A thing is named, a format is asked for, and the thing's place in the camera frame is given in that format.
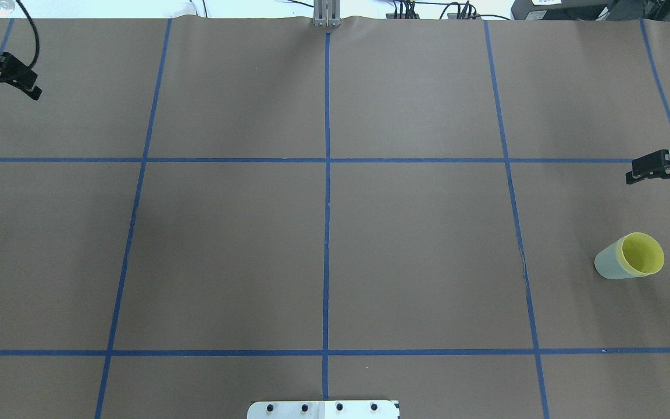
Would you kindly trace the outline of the yellow plastic cup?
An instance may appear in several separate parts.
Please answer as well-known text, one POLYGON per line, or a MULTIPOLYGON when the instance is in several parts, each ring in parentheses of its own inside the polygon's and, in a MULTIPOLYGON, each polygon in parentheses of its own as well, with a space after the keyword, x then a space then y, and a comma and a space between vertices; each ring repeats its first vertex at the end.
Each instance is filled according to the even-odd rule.
POLYGON ((659 273, 665 264, 665 254, 659 242, 642 232, 633 232, 617 240, 615 255, 627 278, 659 273))

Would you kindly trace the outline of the green plastic cup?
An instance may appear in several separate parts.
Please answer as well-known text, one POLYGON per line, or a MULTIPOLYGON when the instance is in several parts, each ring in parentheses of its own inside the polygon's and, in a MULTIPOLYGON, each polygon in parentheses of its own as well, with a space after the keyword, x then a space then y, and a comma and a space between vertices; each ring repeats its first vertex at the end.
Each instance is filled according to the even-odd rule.
POLYGON ((630 279, 648 276, 648 274, 635 269, 626 260, 624 255, 625 239, 627 239, 627 236, 609 244, 595 256, 594 268, 603 278, 630 279))

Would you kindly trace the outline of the black box with label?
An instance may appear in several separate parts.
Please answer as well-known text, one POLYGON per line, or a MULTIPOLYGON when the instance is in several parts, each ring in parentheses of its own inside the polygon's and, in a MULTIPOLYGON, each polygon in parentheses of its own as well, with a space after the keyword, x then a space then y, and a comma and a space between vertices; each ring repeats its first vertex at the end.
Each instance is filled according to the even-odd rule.
POLYGON ((603 14, 609 1, 514 1, 514 20, 594 21, 603 14))

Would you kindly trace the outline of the aluminium frame post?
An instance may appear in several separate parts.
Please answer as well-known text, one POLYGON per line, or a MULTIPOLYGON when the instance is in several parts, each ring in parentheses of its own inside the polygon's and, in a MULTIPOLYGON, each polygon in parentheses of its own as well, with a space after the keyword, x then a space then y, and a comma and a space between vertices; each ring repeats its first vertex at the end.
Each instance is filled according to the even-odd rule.
POLYGON ((340 0, 314 0, 313 25, 315 27, 338 27, 341 24, 340 0))

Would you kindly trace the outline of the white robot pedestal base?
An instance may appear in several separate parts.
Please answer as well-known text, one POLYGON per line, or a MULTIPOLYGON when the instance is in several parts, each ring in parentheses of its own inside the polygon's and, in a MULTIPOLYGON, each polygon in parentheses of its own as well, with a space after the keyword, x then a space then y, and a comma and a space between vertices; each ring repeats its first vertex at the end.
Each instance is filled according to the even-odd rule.
POLYGON ((400 418, 398 401, 299 400, 261 401, 250 405, 247 418, 400 418))

